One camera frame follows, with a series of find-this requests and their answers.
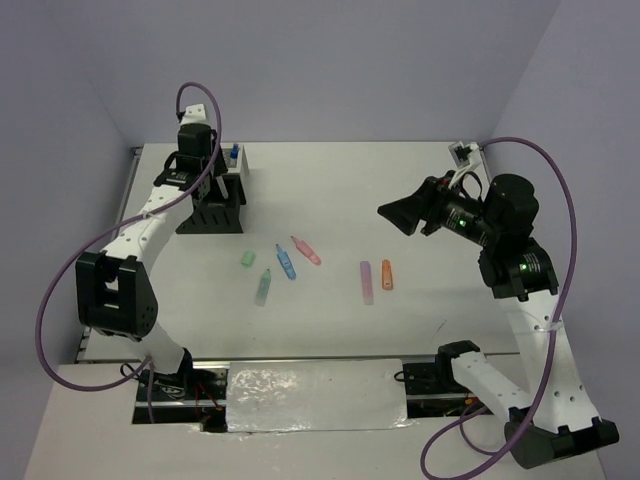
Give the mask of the blue cap spray bottle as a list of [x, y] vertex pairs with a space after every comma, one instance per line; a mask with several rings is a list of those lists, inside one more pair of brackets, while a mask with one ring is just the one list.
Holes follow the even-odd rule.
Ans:
[[235, 143], [229, 151], [229, 166], [235, 168], [239, 157], [239, 145]]

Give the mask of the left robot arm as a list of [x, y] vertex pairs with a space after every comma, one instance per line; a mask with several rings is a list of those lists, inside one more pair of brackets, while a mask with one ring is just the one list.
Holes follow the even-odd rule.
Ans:
[[150, 358], [154, 372], [145, 378], [148, 387], [182, 399], [196, 385], [192, 356], [160, 325], [149, 275], [172, 235], [210, 193], [213, 170], [224, 159], [217, 132], [204, 121], [181, 125], [177, 139], [139, 220], [100, 252], [81, 254], [75, 275], [80, 322]]

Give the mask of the orange tip grey highlighter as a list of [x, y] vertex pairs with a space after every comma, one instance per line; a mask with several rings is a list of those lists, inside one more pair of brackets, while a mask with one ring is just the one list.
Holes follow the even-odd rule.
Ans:
[[227, 200], [229, 198], [229, 193], [228, 193], [228, 190], [226, 188], [226, 184], [225, 184], [224, 178], [222, 176], [217, 176], [215, 178], [215, 180], [217, 182], [221, 197], [223, 199]]

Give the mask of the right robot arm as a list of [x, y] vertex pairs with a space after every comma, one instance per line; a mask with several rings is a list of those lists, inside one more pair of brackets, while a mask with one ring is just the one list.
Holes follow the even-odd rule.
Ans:
[[378, 214], [405, 235], [449, 230], [481, 248], [482, 279], [507, 315], [529, 389], [489, 364], [479, 347], [459, 341], [439, 348], [435, 380], [446, 391], [467, 389], [504, 423], [504, 437], [525, 469], [618, 442], [614, 422], [601, 417], [580, 379], [568, 337], [555, 318], [559, 283], [547, 252], [531, 232], [539, 210], [533, 185], [502, 174], [483, 199], [473, 199], [454, 174], [430, 176], [412, 195]]

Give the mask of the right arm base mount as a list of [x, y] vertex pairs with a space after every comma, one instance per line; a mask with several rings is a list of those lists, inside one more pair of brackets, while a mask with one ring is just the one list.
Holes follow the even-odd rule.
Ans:
[[404, 386], [409, 419], [458, 417], [466, 407], [483, 407], [468, 389], [447, 383], [435, 362], [404, 363], [394, 380]]

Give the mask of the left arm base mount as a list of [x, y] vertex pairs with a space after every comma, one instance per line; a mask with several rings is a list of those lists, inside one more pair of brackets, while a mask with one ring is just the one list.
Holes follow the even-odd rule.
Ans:
[[192, 425], [206, 433], [226, 433], [228, 368], [198, 368], [190, 389], [161, 385], [155, 380], [148, 395], [145, 373], [137, 384], [134, 425]]

